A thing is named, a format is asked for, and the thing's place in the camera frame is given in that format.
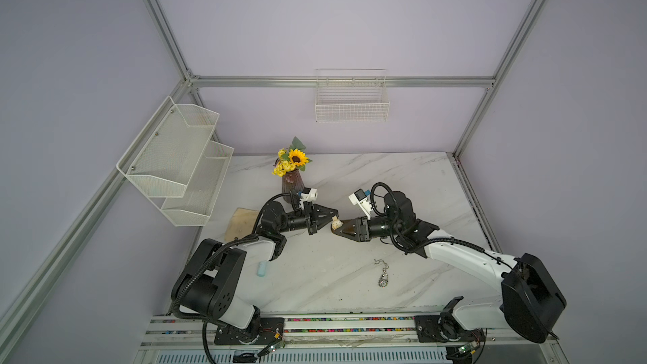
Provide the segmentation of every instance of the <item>white wire basket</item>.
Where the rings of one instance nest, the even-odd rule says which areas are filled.
[[[384,122],[389,105],[385,69],[317,69],[317,122]]]
[[[209,222],[234,148],[207,142],[184,196],[166,198],[160,210],[176,226],[202,226]]]
[[[169,107],[148,141],[132,159],[131,148],[117,169],[175,226],[209,221],[234,149],[212,141],[219,114],[195,104]]]

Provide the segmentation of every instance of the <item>ventilation grille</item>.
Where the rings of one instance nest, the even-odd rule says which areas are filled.
[[[234,355],[242,351],[212,350],[218,364],[232,363]],[[287,348],[261,358],[261,363],[387,363],[427,364],[451,363],[444,347],[365,347],[365,348]],[[158,364],[207,363],[202,351],[163,351]]]

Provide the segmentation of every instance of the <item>wooden board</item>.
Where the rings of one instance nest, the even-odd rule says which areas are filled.
[[[254,229],[257,215],[258,211],[253,209],[237,208],[232,219],[229,220],[227,232],[224,234],[224,241],[231,242],[235,238],[240,239],[249,235]]]

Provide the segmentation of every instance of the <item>brown glass vase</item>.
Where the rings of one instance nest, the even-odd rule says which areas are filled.
[[[290,192],[290,190],[292,190],[292,193],[295,196],[295,202],[298,202],[296,200],[299,199],[299,193],[303,191],[304,187],[303,179],[301,178],[301,171],[299,169],[286,172],[286,174],[281,177],[281,192]],[[289,196],[283,196],[283,199],[285,202],[292,205]]]

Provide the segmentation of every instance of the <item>artificial flower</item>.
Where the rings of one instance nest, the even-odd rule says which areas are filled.
[[[308,163],[308,158],[306,158],[305,153],[298,149],[290,149],[290,160],[296,167],[303,166]]]

